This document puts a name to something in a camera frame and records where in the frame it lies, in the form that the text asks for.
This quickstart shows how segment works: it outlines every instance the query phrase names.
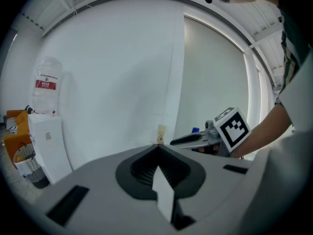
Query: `white cube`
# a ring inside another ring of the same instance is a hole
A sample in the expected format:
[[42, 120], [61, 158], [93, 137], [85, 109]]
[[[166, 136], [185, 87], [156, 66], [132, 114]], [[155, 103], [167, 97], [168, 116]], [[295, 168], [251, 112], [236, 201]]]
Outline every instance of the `white cube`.
[[251, 134], [239, 108], [226, 109], [213, 119], [213, 125], [229, 152], [237, 148]]

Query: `concrete floor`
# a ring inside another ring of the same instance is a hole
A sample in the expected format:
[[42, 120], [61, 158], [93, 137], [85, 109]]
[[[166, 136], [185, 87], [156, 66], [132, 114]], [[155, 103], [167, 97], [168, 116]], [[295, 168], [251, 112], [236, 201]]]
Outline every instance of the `concrete floor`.
[[[1, 126], [0, 141], [5, 136], [5, 132], [5, 128]], [[38, 189], [34, 187], [28, 179], [23, 178], [12, 165], [5, 147], [2, 144], [0, 145], [0, 168], [12, 192], [30, 204], [34, 204], [44, 190], [50, 186], [44, 189]]]

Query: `black rectangular slot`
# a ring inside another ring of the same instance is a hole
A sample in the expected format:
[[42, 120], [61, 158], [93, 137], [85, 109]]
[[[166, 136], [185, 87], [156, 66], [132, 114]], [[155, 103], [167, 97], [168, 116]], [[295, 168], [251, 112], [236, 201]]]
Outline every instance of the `black rectangular slot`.
[[74, 186], [47, 214], [47, 217], [64, 226], [88, 191], [86, 187]]
[[247, 168], [230, 165], [230, 164], [225, 165], [223, 169], [234, 171], [234, 172], [241, 173], [241, 174], [246, 174], [246, 172], [248, 171]]

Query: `person's arm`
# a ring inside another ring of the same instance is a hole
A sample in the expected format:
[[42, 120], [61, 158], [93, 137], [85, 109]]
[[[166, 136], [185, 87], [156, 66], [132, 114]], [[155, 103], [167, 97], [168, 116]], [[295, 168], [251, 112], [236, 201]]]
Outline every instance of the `person's arm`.
[[263, 122], [231, 153], [231, 157], [240, 158], [268, 145], [279, 138], [290, 125], [291, 120], [287, 111], [280, 104], [276, 104]]

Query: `ceiling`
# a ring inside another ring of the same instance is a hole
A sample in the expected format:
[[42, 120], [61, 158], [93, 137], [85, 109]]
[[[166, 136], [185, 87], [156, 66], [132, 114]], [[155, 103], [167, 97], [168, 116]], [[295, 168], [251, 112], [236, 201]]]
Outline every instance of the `ceiling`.
[[[75, 11], [90, 7], [97, 0], [29, 0], [21, 9], [21, 15], [27, 18], [44, 37], [49, 31]], [[281, 48], [282, 24], [279, 9], [263, 0], [244, 4], [226, 4], [213, 0], [207, 4], [204, 0], [190, 0], [205, 6], [226, 18], [251, 42], [269, 71], [273, 89], [279, 91], [283, 83], [283, 50]]]

